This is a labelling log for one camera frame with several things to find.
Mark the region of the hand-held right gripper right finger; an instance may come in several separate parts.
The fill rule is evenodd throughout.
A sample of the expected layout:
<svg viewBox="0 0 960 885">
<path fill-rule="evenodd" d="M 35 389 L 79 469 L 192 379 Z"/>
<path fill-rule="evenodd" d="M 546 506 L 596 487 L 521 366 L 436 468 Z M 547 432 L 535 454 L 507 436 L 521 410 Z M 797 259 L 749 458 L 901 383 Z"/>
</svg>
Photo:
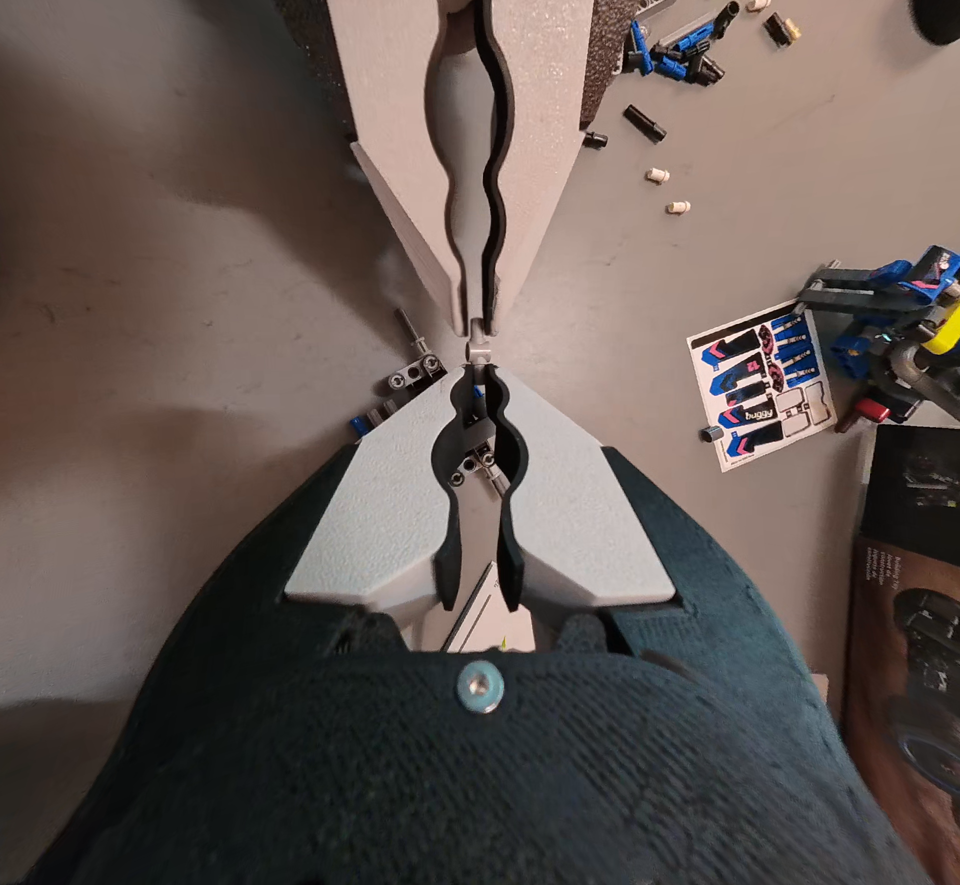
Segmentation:
<svg viewBox="0 0 960 885">
<path fill-rule="evenodd" d="M 676 587 L 611 452 L 508 369 L 485 370 L 494 460 L 506 477 L 496 549 L 508 610 L 659 605 Z"/>
</svg>

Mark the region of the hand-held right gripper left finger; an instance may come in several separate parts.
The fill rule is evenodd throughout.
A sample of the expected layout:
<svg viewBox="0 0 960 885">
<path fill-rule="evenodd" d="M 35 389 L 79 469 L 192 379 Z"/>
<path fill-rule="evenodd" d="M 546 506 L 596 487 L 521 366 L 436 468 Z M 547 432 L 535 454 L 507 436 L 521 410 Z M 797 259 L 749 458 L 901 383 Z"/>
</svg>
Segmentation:
<svg viewBox="0 0 960 885">
<path fill-rule="evenodd" d="M 288 598 L 450 612 L 462 568 L 451 483 L 468 451 L 470 369 L 456 367 L 354 446 L 288 579 Z"/>
</svg>

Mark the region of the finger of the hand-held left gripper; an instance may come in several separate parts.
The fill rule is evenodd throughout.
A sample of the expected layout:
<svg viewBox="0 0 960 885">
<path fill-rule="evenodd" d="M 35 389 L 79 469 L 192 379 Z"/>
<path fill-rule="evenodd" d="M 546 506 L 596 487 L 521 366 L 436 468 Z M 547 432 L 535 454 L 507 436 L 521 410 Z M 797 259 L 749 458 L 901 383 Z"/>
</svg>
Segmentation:
<svg viewBox="0 0 960 885">
<path fill-rule="evenodd" d="M 480 0 L 478 44 L 494 89 L 484 172 L 486 333 L 498 334 L 527 279 L 582 146 L 594 0 Z"/>
<path fill-rule="evenodd" d="M 466 282 L 450 231 L 450 170 L 427 101 L 447 25 L 441 0 L 326 3 L 354 158 L 429 296 L 453 333 L 465 337 Z"/>
</svg>

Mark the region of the blue grey lego sub-assembly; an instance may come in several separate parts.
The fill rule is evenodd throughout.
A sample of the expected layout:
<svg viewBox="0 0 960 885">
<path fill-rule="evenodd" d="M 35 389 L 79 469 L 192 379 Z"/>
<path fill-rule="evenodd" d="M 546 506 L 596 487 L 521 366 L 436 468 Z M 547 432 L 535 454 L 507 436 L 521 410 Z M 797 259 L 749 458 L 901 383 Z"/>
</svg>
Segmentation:
<svg viewBox="0 0 960 885">
<path fill-rule="evenodd" d="M 420 329 L 400 307 L 393 311 L 412 352 L 408 363 L 388 375 L 383 385 L 386 395 L 366 412 L 350 421 L 357 439 L 362 439 L 388 421 L 405 405 L 444 378 L 448 371 L 438 355 L 427 343 Z M 499 498 L 506 495 L 507 477 L 499 469 L 495 458 L 495 425 L 488 416 L 483 387 L 473 387 L 470 411 L 463 419 L 465 452 L 462 461 L 450 478 L 458 488 L 474 473 L 482 472 Z"/>
</svg>

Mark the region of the pile of loose lego pieces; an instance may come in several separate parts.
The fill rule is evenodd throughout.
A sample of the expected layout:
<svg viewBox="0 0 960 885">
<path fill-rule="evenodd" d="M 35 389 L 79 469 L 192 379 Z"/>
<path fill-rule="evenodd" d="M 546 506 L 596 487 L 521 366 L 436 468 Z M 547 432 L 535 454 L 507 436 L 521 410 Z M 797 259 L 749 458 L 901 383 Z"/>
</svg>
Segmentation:
<svg viewBox="0 0 960 885">
<path fill-rule="evenodd" d="M 642 77 L 658 75 L 674 82 L 711 87 L 725 76 L 725 70 L 710 57 L 714 43 L 726 33 L 741 12 L 759 15 L 772 6 L 772 0 L 750 0 L 741 5 L 728 1 L 716 14 L 687 23 L 654 41 L 643 21 L 654 10 L 674 0 L 640 0 L 625 35 L 620 71 Z"/>
</svg>

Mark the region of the lego instruction booklet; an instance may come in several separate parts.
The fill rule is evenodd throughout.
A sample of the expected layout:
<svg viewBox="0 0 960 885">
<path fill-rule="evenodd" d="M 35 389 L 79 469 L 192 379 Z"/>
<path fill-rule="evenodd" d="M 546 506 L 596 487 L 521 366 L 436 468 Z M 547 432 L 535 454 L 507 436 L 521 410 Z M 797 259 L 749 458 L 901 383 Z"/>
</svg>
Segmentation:
<svg viewBox="0 0 960 885">
<path fill-rule="evenodd" d="M 523 605 L 515 611 L 507 607 L 494 560 L 486 566 L 441 649 L 450 654 L 536 651 L 531 613 Z"/>
</svg>

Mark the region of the lego sticker sheet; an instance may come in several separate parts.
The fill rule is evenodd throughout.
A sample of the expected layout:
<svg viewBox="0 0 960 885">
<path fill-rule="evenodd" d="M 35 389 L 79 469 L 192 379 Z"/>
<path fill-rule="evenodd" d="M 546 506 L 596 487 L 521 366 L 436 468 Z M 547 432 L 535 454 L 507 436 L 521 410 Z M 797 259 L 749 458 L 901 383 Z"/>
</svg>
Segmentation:
<svg viewBox="0 0 960 885">
<path fill-rule="evenodd" d="M 817 328 L 798 300 L 742 316 L 686 339 L 707 443 L 723 473 L 835 429 L 837 411 Z"/>
</svg>

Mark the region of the lego set cardboard box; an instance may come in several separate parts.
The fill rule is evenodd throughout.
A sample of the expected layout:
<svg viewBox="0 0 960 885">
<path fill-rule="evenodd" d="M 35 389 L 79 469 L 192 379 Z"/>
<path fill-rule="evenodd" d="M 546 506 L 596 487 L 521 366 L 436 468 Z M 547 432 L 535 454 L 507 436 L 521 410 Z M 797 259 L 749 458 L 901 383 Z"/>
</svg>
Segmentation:
<svg viewBox="0 0 960 885">
<path fill-rule="evenodd" d="M 850 571 L 843 733 L 936 883 L 959 882 L 959 432 L 881 425 Z"/>
</svg>

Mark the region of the partly built lego buggy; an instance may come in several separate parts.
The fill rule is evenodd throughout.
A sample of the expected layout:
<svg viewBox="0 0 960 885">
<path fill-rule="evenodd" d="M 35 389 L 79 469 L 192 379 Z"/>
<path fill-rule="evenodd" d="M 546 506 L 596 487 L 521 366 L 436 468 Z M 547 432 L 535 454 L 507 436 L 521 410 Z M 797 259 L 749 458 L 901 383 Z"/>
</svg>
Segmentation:
<svg viewBox="0 0 960 885">
<path fill-rule="evenodd" d="M 796 314 L 846 315 L 830 351 L 859 395 L 835 425 L 903 424 L 928 402 L 959 419 L 959 255 L 931 245 L 916 262 L 875 268 L 836 263 L 810 275 Z"/>
</svg>

